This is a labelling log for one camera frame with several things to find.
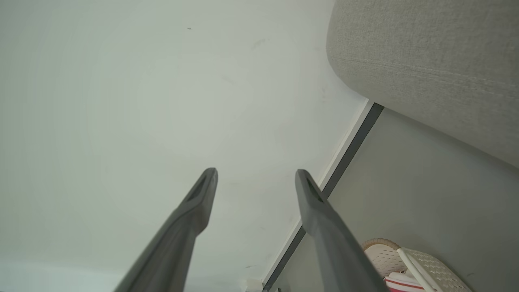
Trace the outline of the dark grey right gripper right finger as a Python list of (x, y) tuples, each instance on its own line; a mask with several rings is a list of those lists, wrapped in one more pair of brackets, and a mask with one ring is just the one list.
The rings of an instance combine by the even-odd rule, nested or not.
[(387, 292), (362, 247), (308, 171), (295, 174), (302, 227), (315, 242), (325, 292)]

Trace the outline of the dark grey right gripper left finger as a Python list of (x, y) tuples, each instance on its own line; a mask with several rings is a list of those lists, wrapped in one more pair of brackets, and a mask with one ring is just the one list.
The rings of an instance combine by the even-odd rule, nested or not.
[(218, 172), (207, 168), (115, 288), (117, 292), (182, 292), (196, 237), (209, 223)]

